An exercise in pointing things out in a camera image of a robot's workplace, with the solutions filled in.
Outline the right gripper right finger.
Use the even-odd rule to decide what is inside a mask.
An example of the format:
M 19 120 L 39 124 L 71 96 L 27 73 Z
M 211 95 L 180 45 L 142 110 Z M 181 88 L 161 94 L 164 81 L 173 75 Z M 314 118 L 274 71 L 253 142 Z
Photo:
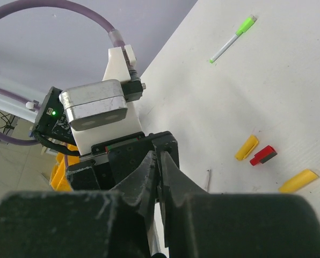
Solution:
M 159 155 L 171 257 L 320 257 L 320 223 L 301 196 L 207 193 Z

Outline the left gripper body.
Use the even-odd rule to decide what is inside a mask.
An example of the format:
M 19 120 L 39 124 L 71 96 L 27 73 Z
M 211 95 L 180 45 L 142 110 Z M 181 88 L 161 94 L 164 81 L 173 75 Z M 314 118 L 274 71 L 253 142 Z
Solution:
M 73 190 L 109 190 L 139 167 L 149 151 L 167 151 L 179 165 L 178 143 L 169 131 L 133 133 L 91 147 L 77 164 L 66 169 Z

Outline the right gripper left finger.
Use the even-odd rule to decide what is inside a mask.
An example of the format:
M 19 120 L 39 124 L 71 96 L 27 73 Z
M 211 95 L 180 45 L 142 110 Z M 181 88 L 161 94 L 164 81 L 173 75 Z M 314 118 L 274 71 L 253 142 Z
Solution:
M 151 257 L 156 155 L 109 191 L 14 191 L 0 200 L 0 257 Z

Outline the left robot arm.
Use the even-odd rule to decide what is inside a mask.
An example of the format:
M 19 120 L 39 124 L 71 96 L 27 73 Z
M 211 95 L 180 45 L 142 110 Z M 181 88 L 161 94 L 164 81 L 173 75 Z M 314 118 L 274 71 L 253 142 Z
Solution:
M 34 122 L 31 140 L 0 133 L 15 145 L 42 144 L 75 163 L 65 176 L 73 190 L 107 190 L 137 169 L 149 151 L 167 152 L 179 162 L 178 144 L 170 132 L 145 135 L 133 103 L 144 85 L 135 71 L 135 58 L 120 48 L 109 50 L 103 80 L 67 90 L 51 88 L 42 103 L 0 88 L 16 101 L 13 109 Z

